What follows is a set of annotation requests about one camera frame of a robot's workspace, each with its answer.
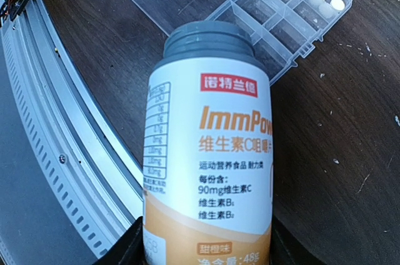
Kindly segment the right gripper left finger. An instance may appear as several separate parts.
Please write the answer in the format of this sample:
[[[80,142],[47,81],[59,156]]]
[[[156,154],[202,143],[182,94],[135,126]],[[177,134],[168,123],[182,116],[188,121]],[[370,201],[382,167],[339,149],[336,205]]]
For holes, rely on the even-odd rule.
[[[112,248],[96,261],[96,265],[137,264],[145,264],[142,216],[137,218]]]

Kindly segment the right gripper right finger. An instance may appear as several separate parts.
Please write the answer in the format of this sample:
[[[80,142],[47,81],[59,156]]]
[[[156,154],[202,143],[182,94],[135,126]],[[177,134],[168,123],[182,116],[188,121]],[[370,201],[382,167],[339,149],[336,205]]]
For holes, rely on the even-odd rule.
[[[272,217],[271,231],[272,265],[324,265],[288,231],[276,216]]]

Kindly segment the grey lid pill bottle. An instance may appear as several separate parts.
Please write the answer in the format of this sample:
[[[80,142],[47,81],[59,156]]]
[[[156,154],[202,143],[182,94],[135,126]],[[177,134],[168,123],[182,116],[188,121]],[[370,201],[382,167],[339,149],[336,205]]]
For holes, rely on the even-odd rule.
[[[269,78],[247,32],[185,24],[149,77],[143,242],[148,264],[269,264]]]

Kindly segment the clear plastic pill organizer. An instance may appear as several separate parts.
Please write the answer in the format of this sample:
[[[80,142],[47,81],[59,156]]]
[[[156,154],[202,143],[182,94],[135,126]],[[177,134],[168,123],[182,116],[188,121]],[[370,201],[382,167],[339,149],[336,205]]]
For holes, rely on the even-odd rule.
[[[304,0],[132,0],[165,34],[192,21],[226,21],[251,37],[272,83],[308,57],[344,16],[326,19]]]

